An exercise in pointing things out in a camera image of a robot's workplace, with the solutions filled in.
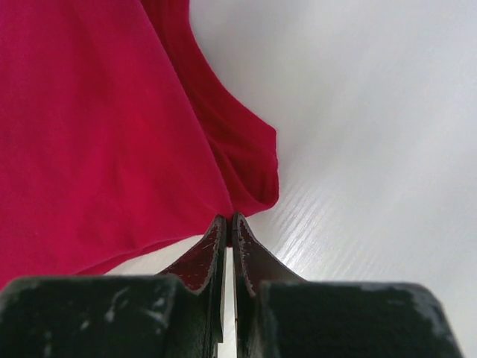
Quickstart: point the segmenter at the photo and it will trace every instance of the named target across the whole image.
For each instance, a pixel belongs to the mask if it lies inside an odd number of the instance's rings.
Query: white surface
[[[281,199],[257,237],[310,280],[429,287],[477,357],[477,1],[192,0],[192,24],[279,133]],[[196,240],[114,272],[155,273]]]

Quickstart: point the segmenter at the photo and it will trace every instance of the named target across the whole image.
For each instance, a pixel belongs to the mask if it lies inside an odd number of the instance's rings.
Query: red cloth
[[[214,76],[189,0],[143,3],[0,0],[0,287],[276,202],[275,131]]]

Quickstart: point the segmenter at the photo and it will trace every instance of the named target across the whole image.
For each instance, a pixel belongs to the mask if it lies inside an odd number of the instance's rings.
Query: white background
[[[310,280],[427,286],[477,357],[477,1],[191,1],[218,77],[278,130],[281,199],[256,236]],[[196,241],[113,273],[156,273]]]

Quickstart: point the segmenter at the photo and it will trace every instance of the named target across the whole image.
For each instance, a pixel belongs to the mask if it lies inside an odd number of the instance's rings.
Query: folded red cloth
[[[0,286],[104,273],[278,198],[276,133],[189,0],[0,0]]]

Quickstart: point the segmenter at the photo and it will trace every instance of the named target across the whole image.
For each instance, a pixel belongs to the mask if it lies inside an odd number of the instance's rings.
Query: red fabric
[[[275,131],[208,67],[189,0],[0,0],[0,122],[0,286],[277,200]]]

